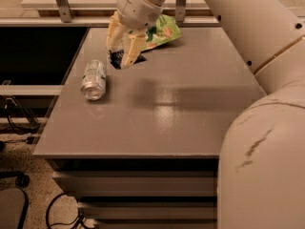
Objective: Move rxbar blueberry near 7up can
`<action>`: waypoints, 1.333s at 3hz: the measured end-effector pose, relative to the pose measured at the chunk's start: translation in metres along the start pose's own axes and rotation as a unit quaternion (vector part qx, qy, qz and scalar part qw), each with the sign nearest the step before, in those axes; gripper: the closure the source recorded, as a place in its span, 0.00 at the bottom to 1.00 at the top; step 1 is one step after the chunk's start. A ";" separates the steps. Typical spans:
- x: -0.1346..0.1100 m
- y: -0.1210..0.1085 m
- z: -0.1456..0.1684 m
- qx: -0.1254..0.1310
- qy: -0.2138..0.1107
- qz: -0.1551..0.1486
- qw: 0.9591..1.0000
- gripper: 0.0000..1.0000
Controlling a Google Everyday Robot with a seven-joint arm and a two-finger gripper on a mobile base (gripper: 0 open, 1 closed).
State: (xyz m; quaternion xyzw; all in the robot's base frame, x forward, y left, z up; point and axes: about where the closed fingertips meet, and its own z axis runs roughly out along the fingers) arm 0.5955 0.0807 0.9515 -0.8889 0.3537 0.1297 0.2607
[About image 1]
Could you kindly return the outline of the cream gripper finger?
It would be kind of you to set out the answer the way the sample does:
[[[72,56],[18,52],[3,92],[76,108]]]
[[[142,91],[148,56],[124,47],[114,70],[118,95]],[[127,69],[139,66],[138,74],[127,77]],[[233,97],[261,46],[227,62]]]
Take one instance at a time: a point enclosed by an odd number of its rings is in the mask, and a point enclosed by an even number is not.
[[[127,30],[128,28],[121,23],[118,12],[116,11],[111,16],[108,26],[106,47],[110,52],[118,52],[122,48],[122,38]]]
[[[120,67],[127,69],[131,67],[142,50],[145,48],[147,41],[146,29],[128,31],[123,36],[123,56]]]

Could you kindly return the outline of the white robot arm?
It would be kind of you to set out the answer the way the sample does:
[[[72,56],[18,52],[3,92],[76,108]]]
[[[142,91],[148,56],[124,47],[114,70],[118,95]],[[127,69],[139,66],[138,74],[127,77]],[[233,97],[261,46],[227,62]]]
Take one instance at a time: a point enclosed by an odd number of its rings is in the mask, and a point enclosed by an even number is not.
[[[263,97],[228,129],[218,229],[305,229],[305,26],[277,0],[204,0]]]

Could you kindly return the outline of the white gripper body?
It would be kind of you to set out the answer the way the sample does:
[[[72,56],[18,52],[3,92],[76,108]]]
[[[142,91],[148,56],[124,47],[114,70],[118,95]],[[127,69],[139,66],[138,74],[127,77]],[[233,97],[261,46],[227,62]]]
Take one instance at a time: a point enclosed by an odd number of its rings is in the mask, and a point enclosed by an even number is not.
[[[130,29],[151,27],[162,12],[159,0],[116,0],[119,19]]]

